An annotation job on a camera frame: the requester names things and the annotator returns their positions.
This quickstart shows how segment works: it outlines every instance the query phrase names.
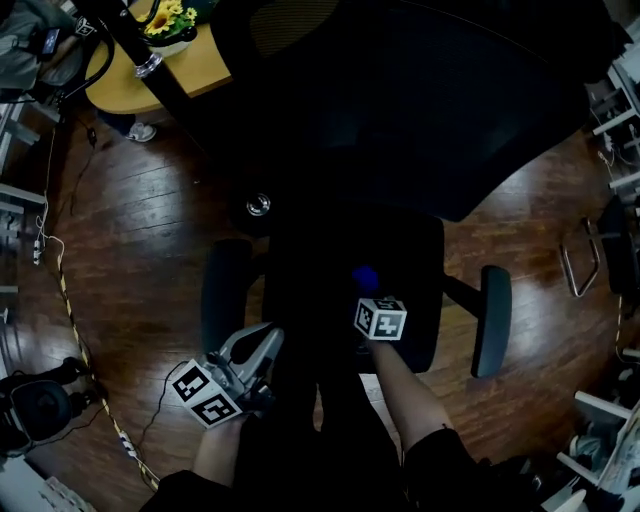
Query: warning tape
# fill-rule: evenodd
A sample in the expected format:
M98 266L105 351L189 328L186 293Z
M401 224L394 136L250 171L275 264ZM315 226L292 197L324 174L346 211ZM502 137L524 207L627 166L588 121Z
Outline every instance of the warning tape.
M69 296L67 295L67 282L65 281L64 272L62 270L62 255L58 256L57 261L58 261L58 275L60 280L60 290L62 292L62 298L65 302L65 306L67 307L67 314L69 315L69 322L71 322L71 328L73 329L73 336L76 339L76 343L78 345L78 349L80 350L80 355L82 356L82 360L84 361L84 364L87 365L87 368L89 368L89 374L91 376L91 380L93 380L95 384L98 384L98 379L91 365L91 359L89 358L89 355L87 354L87 351L85 350L85 347L80 340L78 327L76 326L76 322L73 318L73 311L71 310L71 301L69 300ZM111 409L109 408L109 403L107 402L107 400L104 397L101 397L101 401L102 401L102 406L105 412L109 416L111 423L113 423L113 428L115 428L116 432L118 433L118 438L120 439L120 442L124 446L124 449L127 451L127 455L137 462L138 468L140 469L140 473L142 474L143 479L146 479L145 481L148 480L149 484L154 490L158 490L158 483L160 480L153 473L153 471L151 471L149 467L140 459L140 455L138 454L133 443L131 442L131 438L129 437L129 434L127 434L123 429L120 428L120 425L118 425L118 422L116 421L115 417L111 413Z

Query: wooden floor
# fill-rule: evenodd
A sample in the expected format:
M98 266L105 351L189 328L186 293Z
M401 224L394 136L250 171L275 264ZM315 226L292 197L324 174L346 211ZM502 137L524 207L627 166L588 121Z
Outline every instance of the wooden floor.
M73 216L67 203L55 234L66 244L64 267L81 334L113 413L137 441L168 371L199 349L205 255L214 241L238 236L225 211L230 186L171 121L141 145L123 140L88 111L82 118L96 123L98 148ZM48 149L45 137L17 182L42 190ZM58 131L51 216L89 153L81 125ZM515 173L464 222L446 225L448 273L477 285L480 268L496 264L513 277L512 336L500 375L471 378L476 322L445 302L436 359L421 377L442 398L476 458L500 461L562 448L573 427L573 393L596 381L614 354L617 298L608 290L606 269L578 300L569 294L558 254L562 234L605 204L606 178L576 134ZM33 215L26 221L31 234L33 221ZM77 351L54 278L31 263L32 243L27 238L20 248L17 318L3 348L13 368L36 372ZM47 266L53 269L58 247L50 243ZM574 246L584 272L588 248L579 240ZM264 250L263 241L257 251ZM259 306L258 287L249 317L257 318ZM393 432L375 378L365 383ZM159 476L189 468L200 433L168 394L145 442L149 466ZM90 428L33 451L29 459L102 512L138 510L150 496L103 413Z

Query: chair seat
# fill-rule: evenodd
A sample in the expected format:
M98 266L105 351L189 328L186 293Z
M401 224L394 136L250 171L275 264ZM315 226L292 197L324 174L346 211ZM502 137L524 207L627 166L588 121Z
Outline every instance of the chair seat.
M315 213L299 205L280 212L269 252L265 320L321 337L328 348L353 343L359 372L374 373L353 327L356 305L359 298L393 296L408 311L394 344L413 372L429 369L442 308L442 221L366 203L323 203ZM353 274L361 268L377 276L374 290L358 288Z
M71 421L71 401L57 382L23 384L11 392L11 402L32 441L49 439Z

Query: white cable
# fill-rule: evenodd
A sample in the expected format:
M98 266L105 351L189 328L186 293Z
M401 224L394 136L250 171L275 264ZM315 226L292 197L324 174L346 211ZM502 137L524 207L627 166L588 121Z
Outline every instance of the white cable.
M598 158L600 158L600 160L604 162L604 165L607 166L607 171L609 172L609 177L611 178L611 181L615 181L613 177L613 173L611 172L611 167L613 167L613 164L616 161L616 154L613 153L611 155L611 162L609 162L609 160L607 160L607 157L604 156L602 151L598 151Z
M42 217L38 215L36 217L36 227L38 228L38 236L36 237L36 241L42 238L42 248L40 250L40 254L44 252L45 247L47 246L47 240L55 240L58 242L62 249L60 250L60 254L58 255L58 261L62 261L62 256L64 256L64 242L60 240L56 236L49 236L44 232L44 225L47 222L47 215L49 214L49 199L47 198L47 194L49 192L49 177L51 175L51 157L53 156L53 143L56 139L56 129L53 128L53 134L51 136L51 147L49 148L49 160L47 162L47 179L45 181L44 186L44 212L42 213Z
M51 136L51 147L49 148L49 160L47 162L47 179L44 185L44 212L42 217L38 215L36 217L36 227L38 228L38 236L36 240L40 240L42 238L42 250L46 247L46 239L48 238L44 234L44 224L47 222L47 215L49 214L49 200L47 199L47 193L49 192L49 176L51 174L51 157L53 155L53 143L56 140L56 129L53 128L53 135Z

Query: office chair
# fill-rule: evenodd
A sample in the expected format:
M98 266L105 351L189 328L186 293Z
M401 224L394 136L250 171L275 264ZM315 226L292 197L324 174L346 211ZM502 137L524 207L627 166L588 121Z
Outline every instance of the office chair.
M483 269L481 291L446 276L440 219L464 219L580 128L584 86L495 32L401 1L342 0L317 28L263 58L251 21L268 8L221 0L211 20L243 100L243 140L259 147L271 189L247 200L244 220L271 217L261 226L271 240L257 264L247 242L214 247L205 350L242 326L248 282L260 273L265 319L322 333L318 316L339 310L342 330L327 336L351 339L348 312L363 290L354 271L369 268L377 284L367 293L405 301L396 346L414 372L433 360L444 292L479 318L472 374L495 374L509 335L509 275ZM306 307L314 295L322 300ZM362 343L354 345L360 371L372 371Z

